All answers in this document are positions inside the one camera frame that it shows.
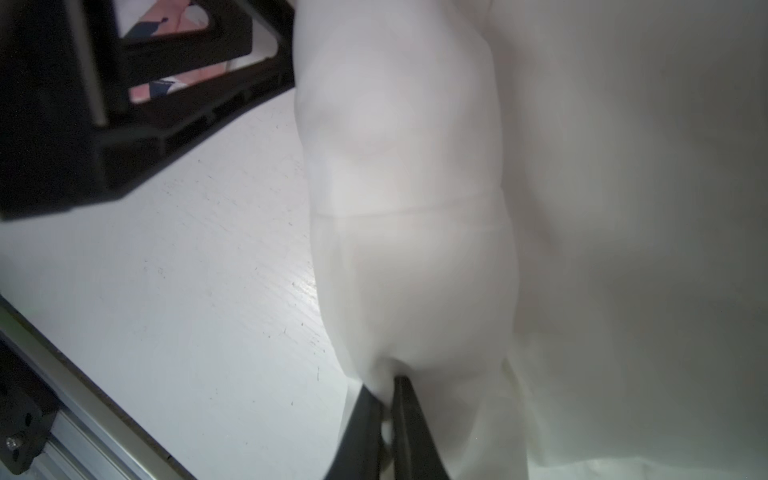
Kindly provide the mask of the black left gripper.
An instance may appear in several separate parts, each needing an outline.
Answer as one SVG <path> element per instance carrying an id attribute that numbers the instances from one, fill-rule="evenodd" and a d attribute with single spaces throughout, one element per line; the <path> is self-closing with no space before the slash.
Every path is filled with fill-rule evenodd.
<path id="1" fill-rule="evenodd" d="M 2 2 L 2 220 L 123 197 L 292 89 L 293 23 L 276 57 L 228 73 L 252 32 L 233 1 L 153 1 L 125 32 L 112 1 Z M 191 87 L 128 100 L 165 83 Z"/>

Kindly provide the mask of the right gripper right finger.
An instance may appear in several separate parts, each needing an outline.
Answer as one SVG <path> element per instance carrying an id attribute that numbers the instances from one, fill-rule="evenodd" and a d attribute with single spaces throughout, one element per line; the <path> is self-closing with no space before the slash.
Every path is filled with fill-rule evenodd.
<path id="1" fill-rule="evenodd" d="M 396 480 L 449 480 L 410 379 L 394 379 L 391 405 Z"/>

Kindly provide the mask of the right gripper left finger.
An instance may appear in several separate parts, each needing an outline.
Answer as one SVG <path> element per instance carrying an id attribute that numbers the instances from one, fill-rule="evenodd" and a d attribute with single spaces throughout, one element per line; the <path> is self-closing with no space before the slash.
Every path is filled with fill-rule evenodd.
<path id="1" fill-rule="evenodd" d="M 325 480 L 378 480 L 384 405 L 363 386 Z"/>

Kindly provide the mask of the white shorts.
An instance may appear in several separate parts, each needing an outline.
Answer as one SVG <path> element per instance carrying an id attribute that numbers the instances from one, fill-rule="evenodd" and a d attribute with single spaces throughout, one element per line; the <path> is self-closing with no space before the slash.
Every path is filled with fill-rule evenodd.
<path id="1" fill-rule="evenodd" d="M 300 1 L 323 324 L 453 479 L 767 475 L 767 5 Z"/>

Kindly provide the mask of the pink patterned shorts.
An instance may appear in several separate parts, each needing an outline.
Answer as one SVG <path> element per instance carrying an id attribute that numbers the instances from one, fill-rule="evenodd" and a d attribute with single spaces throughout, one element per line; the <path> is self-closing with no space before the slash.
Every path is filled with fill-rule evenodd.
<path id="1" fill-rule="evenodd" d="M 292 1 L 117 1 L 128 95 L 141 104 L 277 56 Z"/>

